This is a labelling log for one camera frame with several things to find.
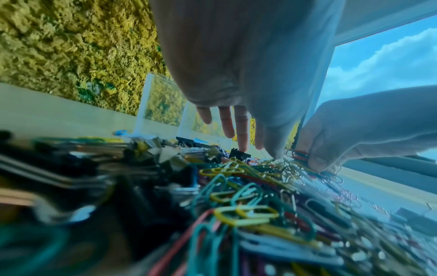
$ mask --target ceiling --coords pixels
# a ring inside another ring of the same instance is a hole
[[[346,0],[335,43],[344,44],[435,14],[436,0]]]

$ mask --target cloud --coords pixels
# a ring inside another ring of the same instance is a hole
[[[350,70],[330,67],[318,104],[331,99],[434,84],[437,84],[437,28],[430,28],[383,45],[371,58]]]

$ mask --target clear plastic container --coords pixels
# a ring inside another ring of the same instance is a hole
[[[157,73],[147,74],[133,133],[175,138],[185,102],[185,97],[173,80]]]
[[[202,122],[196,106],[189,101],[183,110],[178,136],[187,139],[200,139],[210,144],[219,144],[226,150],[232,147],[232,140],[224,135],[218,107],[211,108],[213,121],[207,125]],[[232,123],[235,129],[234,109],[231,108]]]

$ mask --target human hand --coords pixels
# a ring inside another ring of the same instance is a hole
[[[325,102],[301,129],[296,150],[324,171],[350,159],[437,147],[436,94],[437,87],[423,86]]]
[[[283,156],[293,125],[306,112],[314,77],[334,36],[344,0],[151,0],[172,77],[205,123],[218,106],[239,149]]]

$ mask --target window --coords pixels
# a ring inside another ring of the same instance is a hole
[[[437,85],[437,15],[337,46],[317,106],[422,85]]]

